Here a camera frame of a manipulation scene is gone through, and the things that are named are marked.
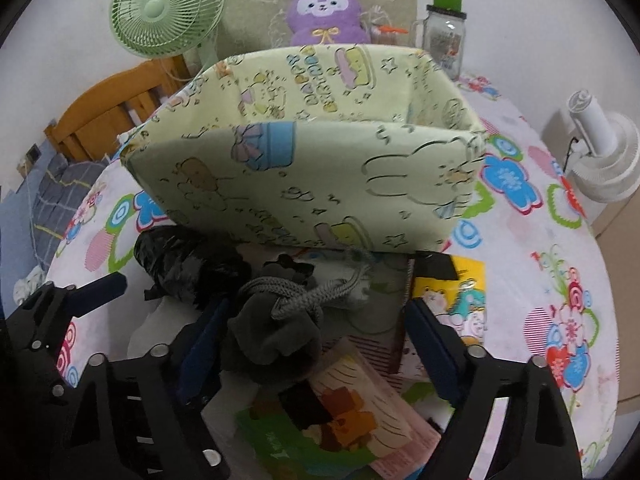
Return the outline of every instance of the fan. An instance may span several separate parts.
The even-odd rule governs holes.
[[[113,0],[111,30],[138,56],[177,56],[214,35],[224,4],[225,0]],[[216,60],[207,59],[209,64]]]
[[[601,203],[630,197],[640,186],[640,133],[628,117],[605,114],[587,90],[568,101],[569,114],[582,135],[572,140],[566,172],[580,191]]]

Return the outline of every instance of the metal bolt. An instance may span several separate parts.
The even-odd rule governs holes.
[[[89,357],[89,366],[100,366],[104,362],[104,354],[94,354]]]
[[[51,395],[54,397],[62,397],[65,394],[65,387],[62,384],[56,384],[51,389]]]
[[[215,449],[205,449],[202,454],[204,455],[204,458],[207,459],[207,462],[209,462],[211,467],[215,467],[222,462],[222,455],[220,455],[220,453]]]
[[[534,355],[531,358],[531,362],[535,364],[538,368],[544,368],[546,366],[546,359],[542,355]]]
[[[486,350],[482,348],[480,345],[471,345],[469,348],[466,349],[466,351],[469,352],[469,355],[471,357],[477,357],[478,359],[481,359],[486,356]]]
[[[159,345],[154,346],[149,353],[153,356],[153,357],[164,357],[165,355],[167,355],[169,353],[169,347],[168,345],[165,345],[164,343],[160,343]]]

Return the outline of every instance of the wooden chair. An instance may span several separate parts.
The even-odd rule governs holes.
[[[70,160],[101,160],[118,149],[118,134],[135,126],[129,110],[146,121],[160,105],[156,89],[169,97],[189,77],[182,56],[146,61],[89,88],[44,132]]]

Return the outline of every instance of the purple plush toy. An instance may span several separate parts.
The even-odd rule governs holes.
[[[292,0],[287,12],[291,45],[370,43],[361,12],[357,0]]]

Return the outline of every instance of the pink bow illustration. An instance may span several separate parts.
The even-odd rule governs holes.
[[[231,158],[238,162],[246,162],[250,159],[256,159],[262,155],[260,149],[252,144],[249,139],[258,139],[261,136],[260,126],[252,124],[252,126],[236,128],[236,140],[231,147]]]

